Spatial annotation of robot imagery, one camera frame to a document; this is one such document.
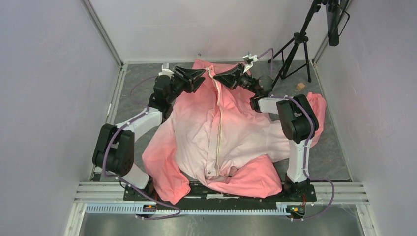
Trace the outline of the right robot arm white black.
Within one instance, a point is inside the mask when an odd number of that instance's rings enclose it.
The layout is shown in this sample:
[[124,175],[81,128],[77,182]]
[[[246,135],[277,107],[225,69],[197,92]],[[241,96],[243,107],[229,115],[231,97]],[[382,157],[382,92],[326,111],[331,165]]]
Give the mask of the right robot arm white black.
[[307,97],[303,94],[293,97],[272,96],[272,78],[270,76],[254,78],[241,63],[219,74],[209,69],[209,74],[230,90],[242,87],[254,93],[250,98],[252,110],[279,116],[283,134],[290,144],[289,166],[286,173],[286,181],[290,184],[285,185],[284,195],[291,201],[298,200],[304,194],[301,183],[310,181],[309,151],[315,132],[319,128],[319,122]]

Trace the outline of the pink zip-up jacket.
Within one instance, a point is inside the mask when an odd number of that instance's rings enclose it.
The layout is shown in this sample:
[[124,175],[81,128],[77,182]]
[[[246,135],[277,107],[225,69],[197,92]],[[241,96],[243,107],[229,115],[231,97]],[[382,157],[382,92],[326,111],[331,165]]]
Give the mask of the pink zip-up jacket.
[[163,201],[176,204],[189,179],[218,192],[265,198],[282,191],[275,162],[289,158],[290,143],[279,121],[251,109],[253,93],[212,79],[231,64],[196,59],[204,82],[175,101],[142,155],[144,168]]

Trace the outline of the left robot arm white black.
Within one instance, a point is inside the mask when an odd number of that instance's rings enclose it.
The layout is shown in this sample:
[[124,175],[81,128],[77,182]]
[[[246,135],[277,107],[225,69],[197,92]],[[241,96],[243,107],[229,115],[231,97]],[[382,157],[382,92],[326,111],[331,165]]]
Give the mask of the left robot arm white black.
[[182,93],[194,93],[205,80],[205,69],[185,69],[176,66],[163,69],[156,76],[153,93],[145,108],[132,118],[116,125],[104,124],[99,132],[93,165],[100,167],[106,177],[115,177],[136,187],[142,200],[154,196],[150,176],[134,163],[135,142],[152,128],[165,122],[173,111],[173,102]]

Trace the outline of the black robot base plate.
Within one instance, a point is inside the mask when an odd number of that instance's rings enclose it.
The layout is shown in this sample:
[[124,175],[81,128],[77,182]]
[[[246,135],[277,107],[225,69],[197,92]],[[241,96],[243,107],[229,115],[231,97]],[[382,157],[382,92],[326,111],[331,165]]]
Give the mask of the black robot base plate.
[[296,193],[287,193],[282,191],[276,195],[266,198],[242,197],[231,194],[223,194],[203,186],[201,183],[192,182],[189,185],[191,191],[176,204],[169,201],[163,201],[160,194],[156,192],[153,185],[146,187],[144,193],[151,197],[151,202],[145,204],[146,208],[150,205],[156,205],[162,209],[172,209],[176,207],[180,210],[231,210],[231,209],[273,209],[277,203],[290,203],[301,205],[303,202],[317,201],[316,191],[313,185],[308,186],[306,190]]

